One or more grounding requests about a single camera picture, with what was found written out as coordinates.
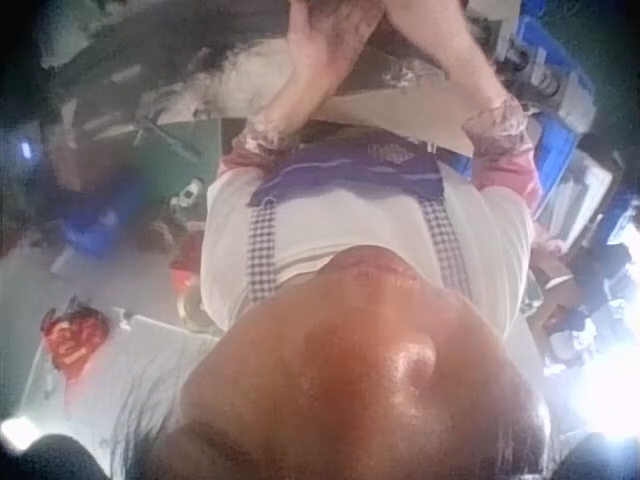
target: hand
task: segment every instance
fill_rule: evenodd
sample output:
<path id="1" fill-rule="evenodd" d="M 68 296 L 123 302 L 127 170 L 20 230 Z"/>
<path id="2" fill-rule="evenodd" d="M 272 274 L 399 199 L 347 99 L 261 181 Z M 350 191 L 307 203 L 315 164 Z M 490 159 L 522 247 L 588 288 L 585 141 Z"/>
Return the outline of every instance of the hand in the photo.
<path id="1" fill-rule="evenodd" d="M 319 11 L 313 16 L 308 0 L 291 0 L 287 38 L 294 77 L 335 92 L 353 70 L 383 14 L 379 0 L 344 1 L 331 14 Z"/>

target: white shirt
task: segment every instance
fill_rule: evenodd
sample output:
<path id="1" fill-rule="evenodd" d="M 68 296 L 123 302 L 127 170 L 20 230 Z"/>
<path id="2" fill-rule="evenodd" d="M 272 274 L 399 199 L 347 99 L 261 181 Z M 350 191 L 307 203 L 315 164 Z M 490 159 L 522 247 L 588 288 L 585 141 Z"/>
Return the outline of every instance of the white shirt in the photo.
<path id="1" fill-rule="evenodd" d="M 506 336 L 526 281 L 533 221 L 525 201 L 505 187 L 476 190 L 440 164 L 445 204 L 458 235 L 473 303 Z M 202 250 L 202 301 L 209 316 L 228 330 L 248 305 L 249 198 L 262 173 L 239 168 L 223 174 L 208 192 Z M 442 286 L 431 235 L 417 201 L 405 194 L 381 199 L 335 189 L 278 205 L 277 282 L 312 273 L 349 247 L 386 247 L 424 278 Z"/>

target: green surface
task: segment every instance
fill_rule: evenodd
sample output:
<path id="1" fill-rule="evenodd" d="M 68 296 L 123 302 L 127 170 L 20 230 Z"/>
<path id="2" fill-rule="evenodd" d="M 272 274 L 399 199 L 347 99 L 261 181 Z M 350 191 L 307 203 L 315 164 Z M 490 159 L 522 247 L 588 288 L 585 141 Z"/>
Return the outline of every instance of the green surface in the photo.
<path id="1" fill-rule="evenodd" d="M 202 163 L 190 162 L 155 133 L 145 133 L 136 149 L 136 165 L 142 170 L 151 198 L 175 195 L 194 177 L 203 179 L 205 184 L 211 183 L 220 160 L 219 121 L 176 123 L 163 128 L 197 148 L 202 154 Z"/>

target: red bag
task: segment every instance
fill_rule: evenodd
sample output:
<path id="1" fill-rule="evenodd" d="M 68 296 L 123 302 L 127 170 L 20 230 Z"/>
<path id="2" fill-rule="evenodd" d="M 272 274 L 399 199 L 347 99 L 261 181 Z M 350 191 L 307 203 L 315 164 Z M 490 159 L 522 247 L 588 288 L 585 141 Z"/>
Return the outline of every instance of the red bag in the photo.
<path id="1" fill-rule="evenodd" d="M 49 310 L 40 330 L 53 366 L 68 381 L 73 381 L 106 340 L 109 321 L 101 312 L 79 303 L 74 297 L 62 316 L 56 318 L 56 310 Z"/>

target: checkered suspenders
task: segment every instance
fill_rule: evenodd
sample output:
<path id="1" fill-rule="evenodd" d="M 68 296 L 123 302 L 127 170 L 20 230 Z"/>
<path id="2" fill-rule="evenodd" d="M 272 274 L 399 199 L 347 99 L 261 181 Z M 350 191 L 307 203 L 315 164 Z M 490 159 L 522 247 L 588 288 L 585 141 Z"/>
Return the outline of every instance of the checkered suspenders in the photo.
<path id="1" fill-rule="evenodd" d="M 471 299 L 469 277 L 462 249 L 447 214 L 444 200 L 420 200 L 420 207 L 431 232 L 445 288 L 457 290 Z M 276 209 L 273 198 L 254 207 L 249 230 L 249 299 L 260 302 L 276 291 Z"/>

